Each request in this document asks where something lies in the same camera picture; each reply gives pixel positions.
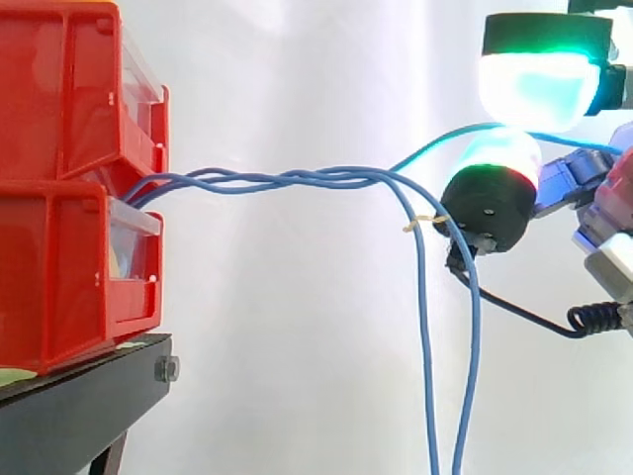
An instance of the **yellow cable tie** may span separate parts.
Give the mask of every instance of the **yellow cable tie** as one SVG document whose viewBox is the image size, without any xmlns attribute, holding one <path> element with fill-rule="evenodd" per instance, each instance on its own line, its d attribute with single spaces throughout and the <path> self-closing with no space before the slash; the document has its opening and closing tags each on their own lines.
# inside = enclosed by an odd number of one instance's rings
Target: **yellow cable tie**
<svg viewBox="0 0 633 475">
<path fill-rule="evenodd" d="M 448 220 L 450 220 L 449 216 L 418 215 L 413 221 L 411 221 L 407 226 L 403 228 L 403 231 L 405 233 L 410 233 L 415 229 L 416 226 L 418 226 L 422 222 L 437 224 L 446 223 Z"/>
</svg>

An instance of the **green light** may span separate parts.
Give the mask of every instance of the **green light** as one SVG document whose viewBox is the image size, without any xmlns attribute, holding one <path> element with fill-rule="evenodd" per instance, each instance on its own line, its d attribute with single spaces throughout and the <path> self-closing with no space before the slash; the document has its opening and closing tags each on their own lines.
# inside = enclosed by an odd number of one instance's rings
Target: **green light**
<svg viewBox="0 0 633 475">
<path fill-rule="evenodd" d="M 453 174 L 473 165 L 504 166 L 520 173 L 538 189 L 543 158 L 538 143 L 517 129 L 481 133 L 466 149 Z"/>
<path fill-rule="evenodd" d="M 600 68 L 572 52 L 482 56 L 480 97 L 496 120 L 530 132 L 564 132 L 587 112 Z"/>
</svg>

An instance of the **black coiled cable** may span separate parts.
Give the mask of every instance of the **black coiled cable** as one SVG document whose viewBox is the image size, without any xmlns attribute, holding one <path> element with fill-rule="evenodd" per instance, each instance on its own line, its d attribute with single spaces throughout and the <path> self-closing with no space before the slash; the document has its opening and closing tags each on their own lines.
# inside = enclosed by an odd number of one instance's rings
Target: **black coiled cable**
<svg viewBox="0 0 633 475">
<path fill-rule="evenodd" d="M 573 307 L 567 313 L 567 320 L 576 332 L 583 332 L 585 336 L 621 330 L 619 308 L 620 304 L 616 302 Z"/>
<path fill-rule="evenodd" d="M 461 271 L 461 269 L 452 268 L 450 270 L 462 284 L 467 287 L 469 286 L 470 279 L 463 271 Z M 616 302 L 605 302 L 602 304 L 573 307 L 567 313 L 567 320 L 573 329 L 570 330 L 533 314 L 532 312 L 522 309 L 517 305 L 507 302 L 501 297 L 491 294 L 481 287 L 480 292 L 482 294 L 482 299 L 487 302 L 490 302 L 491 304 L 517 315 L 528 322 L 536 324 L 539 327 L 566 338 L 579 339 L 589 336 L 590 334 L 611 332 L 622 329 L 622 318 L 617 312 L 620 304 Z"/>
</svg>

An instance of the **red storage bin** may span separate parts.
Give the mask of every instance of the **red storage bin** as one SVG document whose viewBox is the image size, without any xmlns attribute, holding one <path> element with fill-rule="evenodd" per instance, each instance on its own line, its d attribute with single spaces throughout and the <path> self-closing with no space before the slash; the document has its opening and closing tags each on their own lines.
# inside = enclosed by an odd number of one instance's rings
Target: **red storage bin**
<svg viewBox="0 0 633 475">
<path fill-rule="evenodd" d="M 113 3 L 0 0 L 0 180 L 96 181 L 120 197 L 168 169 L 167 90 Z"/>
<path fill-rule="evenodd" d="M 162 222 L 84 182 L 0 182 L 0 368 L 46 374 L 160 323 Z"/>
</svg>

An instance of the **metal bolt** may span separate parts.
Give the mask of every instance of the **metal bolt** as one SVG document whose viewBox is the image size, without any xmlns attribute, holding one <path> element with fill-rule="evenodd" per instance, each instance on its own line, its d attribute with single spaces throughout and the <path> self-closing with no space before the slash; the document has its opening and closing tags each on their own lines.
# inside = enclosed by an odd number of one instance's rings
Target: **metal bolt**
<svg viewBox="0 0 633 475">
<path fill-rule="evenodd" d="M 178 356 L 161 356 L 156 361 L 156 381 L 175 383 L 180 376 L 180 358 Z"/>
</svg>

